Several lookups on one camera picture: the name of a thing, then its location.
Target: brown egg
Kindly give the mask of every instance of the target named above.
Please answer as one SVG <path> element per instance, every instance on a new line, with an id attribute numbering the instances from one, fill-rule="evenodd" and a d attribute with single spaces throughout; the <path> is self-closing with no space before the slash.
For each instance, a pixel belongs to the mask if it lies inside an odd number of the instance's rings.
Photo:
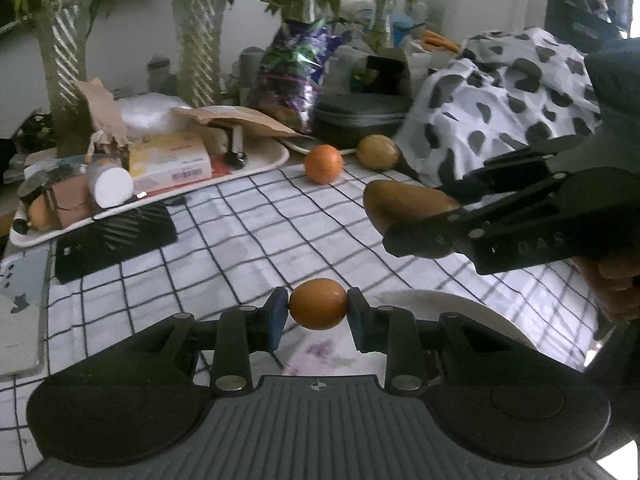
<path id="1" fill-rule="evenodd" d="M 342 155 L 333 146 L 316 146 L 305 157 L 305 173 L 316 184 L 333 182 L 344 167 Z"/>
<path id="2" fill-rule="evenodd" d="M 347 315 L 347 293 L 334 280 L 309 280 L 293 291 L 289 298 L 289 312 L 304 328 L 327 330 Z"/>
<path id="3" fill-rule="evenodd" d="M 395 142 L 384 135 L 370 135 L 358 143 L 356 156 L 370 170 L 390 170 L 400 158 Z"/>
<path id="4" fill-rule="evenodd" d="M 36 200 L 31 202 L 28 211 L 29 222 L 34 229 L 38 231 L 46 231 L 47 229 L 51 229 L 52 221 L 51 221 L 51 211 L 47 206 L 47 200 L 44 195 L 41 194 L 37 197 Z"/>

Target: potato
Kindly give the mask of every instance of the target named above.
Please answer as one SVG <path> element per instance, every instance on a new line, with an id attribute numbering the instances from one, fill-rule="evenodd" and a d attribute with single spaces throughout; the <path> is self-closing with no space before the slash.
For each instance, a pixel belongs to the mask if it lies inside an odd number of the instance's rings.
<path id="1" fill-rule="evenodd" d="M 382 235 L 392 225 L 418 222 L 461 207 L 457 200 L 441 191 L 395 180 L 375 180 L 368 184 L 363 202 L 373 227 Z"/>

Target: barcode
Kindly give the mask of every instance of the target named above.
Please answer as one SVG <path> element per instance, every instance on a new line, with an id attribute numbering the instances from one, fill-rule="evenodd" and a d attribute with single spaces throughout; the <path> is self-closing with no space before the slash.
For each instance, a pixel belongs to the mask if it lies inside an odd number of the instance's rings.
<path id="1" fill-rule="evenodd" d="M 171 178 L 174 182 L 178 180 L 185 180 L 186 178 L 191 178 L 192 176 L 198 176 L 202 174 L 202 168 L 198 168 L 197 170 L 189 170 L 189 171 L 181 171 L 180 173 L 172 174 Z"/>

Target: purple plastic bag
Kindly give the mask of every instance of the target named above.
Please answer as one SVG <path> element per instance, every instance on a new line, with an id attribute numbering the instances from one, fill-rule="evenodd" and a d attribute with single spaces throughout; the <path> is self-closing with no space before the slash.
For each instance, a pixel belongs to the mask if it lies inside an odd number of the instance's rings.
<path id="1" fill-rule="evenodd" d="M 299 133 L 311 133 L 324 64 L 340 44 L 324 20 L 285 20 L 260 62 L 256 108 Z"/>

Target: brown paper bag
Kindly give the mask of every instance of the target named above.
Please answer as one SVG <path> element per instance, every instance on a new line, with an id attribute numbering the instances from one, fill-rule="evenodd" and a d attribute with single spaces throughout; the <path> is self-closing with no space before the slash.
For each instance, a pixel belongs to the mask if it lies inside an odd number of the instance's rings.
<path id="1" fill-rule="evenodd" d="M 246 134 L 261 137 L 303 137 L 268 115 L 243 106 L 207 106 L 205 108 L 174 108 L 174 112 L 193 117 L 205 126 L 241 124 Z"/>
<path id="2" fill-rule="evenodd" d="M 122 150 L 129 142 L 127 125 L 122 120 L 120 106 L 97 77 L 91 81 L 75 81 L 89 104 L 89 111 L 96 132 L 101 132 L 95 139 L 96 144 L 105 153 Z"/>

